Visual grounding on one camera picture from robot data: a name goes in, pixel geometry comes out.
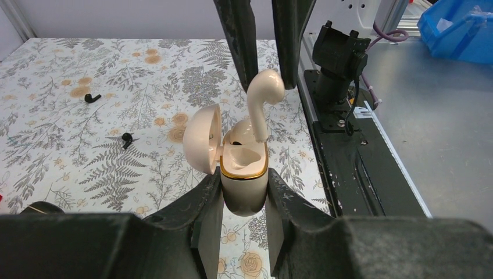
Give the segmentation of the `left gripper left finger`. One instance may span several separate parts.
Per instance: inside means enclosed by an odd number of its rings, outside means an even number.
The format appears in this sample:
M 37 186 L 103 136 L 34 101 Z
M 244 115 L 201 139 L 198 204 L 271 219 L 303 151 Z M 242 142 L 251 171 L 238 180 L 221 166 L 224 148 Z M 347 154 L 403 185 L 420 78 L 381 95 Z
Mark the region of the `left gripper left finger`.
M 219 174 L 145 218 L 132 213 L 1 216 L 2 278 L 216 278 Z

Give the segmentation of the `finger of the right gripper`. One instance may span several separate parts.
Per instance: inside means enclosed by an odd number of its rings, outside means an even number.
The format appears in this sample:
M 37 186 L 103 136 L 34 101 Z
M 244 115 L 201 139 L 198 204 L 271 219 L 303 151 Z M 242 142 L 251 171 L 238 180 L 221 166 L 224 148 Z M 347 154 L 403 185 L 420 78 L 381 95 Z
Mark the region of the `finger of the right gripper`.
M 280 74 L 287 90 L 296 87 L 302 36 L 315 3 L 315 0 L 272 0 Z
M 250 0 L 213 1 L 242 88 L 258 74 L 255 17 Z

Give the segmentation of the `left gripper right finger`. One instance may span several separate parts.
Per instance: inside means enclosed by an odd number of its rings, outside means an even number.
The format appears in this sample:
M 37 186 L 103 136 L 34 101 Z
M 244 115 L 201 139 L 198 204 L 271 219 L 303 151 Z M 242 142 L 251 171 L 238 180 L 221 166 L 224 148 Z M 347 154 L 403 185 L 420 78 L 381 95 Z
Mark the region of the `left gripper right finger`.
M 275 278 L 491 278 L 492 234 L 460 219 L 334 218 L 268 171 Z

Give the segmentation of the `beige earbud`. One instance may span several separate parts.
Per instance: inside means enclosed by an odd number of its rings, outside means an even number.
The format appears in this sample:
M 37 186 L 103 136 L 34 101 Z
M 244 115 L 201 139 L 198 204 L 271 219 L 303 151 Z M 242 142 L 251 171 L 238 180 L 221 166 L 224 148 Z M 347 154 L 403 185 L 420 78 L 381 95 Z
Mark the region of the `beige earbud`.
M 249 119 L 239 121 L 231 129 L 229 141 L 232 145 L 247 145 L 255 142 L 251 121 Z
M 247 90 L 247 107 L 256 142 L 266 142 L 269 138 L 264 104 L 275 105 L 284 96 L 284 82 L 275 70 L 263 70 L 252 79 Z

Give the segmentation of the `beige earbud charging case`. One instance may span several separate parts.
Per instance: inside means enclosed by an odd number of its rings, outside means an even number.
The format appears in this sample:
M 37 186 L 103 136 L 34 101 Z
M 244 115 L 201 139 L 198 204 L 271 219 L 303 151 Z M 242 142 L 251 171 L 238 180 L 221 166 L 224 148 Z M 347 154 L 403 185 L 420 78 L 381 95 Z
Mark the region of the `beige earbud charging case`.
M 232 145 L 230 131 L 222 133 L 218 104 L 201 108 L 184 132 L 185 158 L 197 171 L 220 174 L 223 199 L 231 213 L 253 216 L 261 211 L 267 195 L 267 144 L 255 140 L 247 145 Z

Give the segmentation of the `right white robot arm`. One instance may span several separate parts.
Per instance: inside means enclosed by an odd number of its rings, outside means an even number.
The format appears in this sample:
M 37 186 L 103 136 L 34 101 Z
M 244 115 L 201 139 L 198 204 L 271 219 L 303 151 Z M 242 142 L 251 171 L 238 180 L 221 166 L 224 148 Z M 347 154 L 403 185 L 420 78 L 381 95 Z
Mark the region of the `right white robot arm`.
M 370 33 L 380 1 L 331 1 L 312 51 L 321 76 L 313 98 L 316 104 L 341 102 L 350 82 L 358 81 L 367 65 Z M 277 104 L 296 85 L 302 36 L 315 1 L 273 1 L 274 34 L 280 72 L 260 71 L 256 50 L 255 16 L 249 1 L 215 1 L 224 35 L 251 115 L 266 103 Z

